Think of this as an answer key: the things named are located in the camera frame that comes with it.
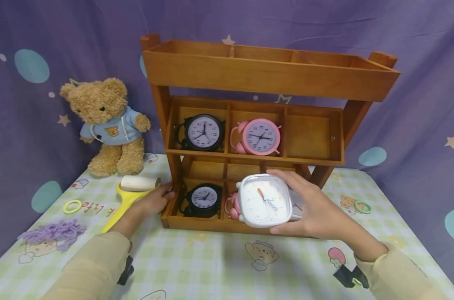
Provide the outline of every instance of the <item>pink alarm clock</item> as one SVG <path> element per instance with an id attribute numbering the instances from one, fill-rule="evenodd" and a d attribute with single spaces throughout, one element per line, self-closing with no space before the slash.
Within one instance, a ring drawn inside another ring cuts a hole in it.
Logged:
<path id="1" fill-rule="evenodd" d="M 227 203 L 232 202 L 232 208 L 227 211 Z M 240 215 L 240 206 L 239 206 L 239 193 L 235 192 L 230 197 L 227 198 L 227 201 L 224 205 L 224 211 L 229 215 L 229 218 L 232 220 L 239 221 Z"/>
<path id="2" fill-rule="evenodd" d="M 279 153 L 277 148 L 280 144 L 280 127 L 267 119 L 239 122 L 230 132 L 230 145 L 240 154 L 269 155 L 274 151 Z M 236 129 L 242 136 L 240 142 L 233 145 L 232 134 Z"/>

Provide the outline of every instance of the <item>white roller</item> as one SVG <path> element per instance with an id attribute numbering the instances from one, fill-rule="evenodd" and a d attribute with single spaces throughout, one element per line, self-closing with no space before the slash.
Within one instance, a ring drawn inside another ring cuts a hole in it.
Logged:
<path id="1" fill-rule="evenodd" d="M 153 190 L 160 184 L 160 178 L 125 175 L 120 181 L 120 188 L 130 192 Z"/>

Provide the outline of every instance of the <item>lint roller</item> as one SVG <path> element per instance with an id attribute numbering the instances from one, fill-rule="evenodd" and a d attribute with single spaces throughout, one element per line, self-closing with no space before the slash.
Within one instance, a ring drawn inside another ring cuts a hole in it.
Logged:
<path id="1" fill-rule="evenodd" d="M 120 202 L 119 208 L 114 212 L 112 217 L 105 225 L 102 233 L 106 233 L 112 226 L 119 221 L 120 217 L 129 209 L 132 204 L 138 199 L 144 197 L 156 187 L 160 186 L 160 178 L 142 177 L 126 175 L 116 187 L 116 192 L 119 194 Z"/>

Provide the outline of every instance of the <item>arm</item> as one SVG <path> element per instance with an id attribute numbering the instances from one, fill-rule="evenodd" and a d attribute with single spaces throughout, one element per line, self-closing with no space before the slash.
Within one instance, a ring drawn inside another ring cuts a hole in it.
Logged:
<path id="1" fill-rule="evenodd" d="M 84 123 L 80 129 L 80 140 L 85 143 L 91 143 L 94 141 L 94 136 L 90 132 L 90 125 Z"/>
<path id="2" fill-rule="evenodd" d="M 150 120 L 145 115 L 130 107 L 128 107 L 127 110 L 127 121 L 130 126 L 137 128 L 142 133 L 150 130 Z"/>
<path id="3" fill-rule="evenodd" d="M 306 207 L 302 220 L 272 227 L 271 233 L 343 241 L 354 251 L 357 265 L 379 300 L 447 299 L 404 253 L 391 244 L 379 242 L 318 186 L 293 172 L 268 170 L 267 173 L 286 181 L 302 196 Z"/>
<path id="4" fill-rule="evenodd" d="M 142 222 L 158 214 L 175 195 L 171 183 L 135 202 L 107 232 L 92 237 L 64 267 L 42 300 L 108 299 L 124 271 L 129 239 Z"/>

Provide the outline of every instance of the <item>purple yarn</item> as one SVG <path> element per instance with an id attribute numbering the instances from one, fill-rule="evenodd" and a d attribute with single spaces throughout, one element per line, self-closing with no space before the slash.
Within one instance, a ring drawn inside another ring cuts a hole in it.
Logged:
<path id="1" fill-rule="evenodd" d="M 70 222 L 59 221 L 58 223 L 39 226 L 31 231 L 25 231 L 17 239 L 24 239 L 26 243 L 31 244 L 42 243 L 44 240 L 64 241 L 56 246 L 56 250 L 64 252 L 75 243 L 77 237 L 83 234 L 86 229 L 87 227 L 77 224 L 77 219 Z"/>

